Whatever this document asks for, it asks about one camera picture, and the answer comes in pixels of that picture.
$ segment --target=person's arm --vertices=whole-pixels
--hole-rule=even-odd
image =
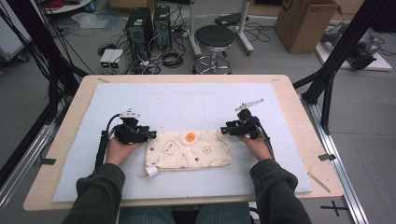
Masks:
[[[108,142],[106,163],[77,182],[78,198],[63,223],[115,223],[125,175],[120,165],[143,144]]]
[[[250,170],[261,223],[312,223],[304,206],[295,197],[298,179],[273,160],[262,136],[252,140],[238,136],[259,161]]]

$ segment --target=sleeve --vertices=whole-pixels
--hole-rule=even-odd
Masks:
[[[260,161],[250,170],[261,224],[312,223],[295,197],[298,179],[274,160]]]
[[[115,223],[125,174],[106,163],[77,182],[78,197],[63,223]]]

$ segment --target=stool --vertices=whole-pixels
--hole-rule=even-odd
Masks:
[[[203,56],[195,62],[192,68],[194,74],[213,72],[214,74],[231,74],[230,64],[223,57],[216,56],[217,51],[229,49],[235,41],[235,35],[230,29],[220,25],[207,25],[195,32],[195,42],[200,48],[210,50],[210,56]]]

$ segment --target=brown cardboard box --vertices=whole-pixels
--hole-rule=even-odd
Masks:
[[[313,53],[337,8],[333,0],[283,0],[277,36],[289,53]]]
[[[152,12],[156,6],[156,0],[110,0],[111,8],[124,12],[129,12],[134,7],[149,7]]]

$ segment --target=folded cloth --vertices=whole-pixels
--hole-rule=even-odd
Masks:
[[[231,164],[228,135],[218,131],[158,133],[148,140],[146,166],[160,171],[196,170]]]

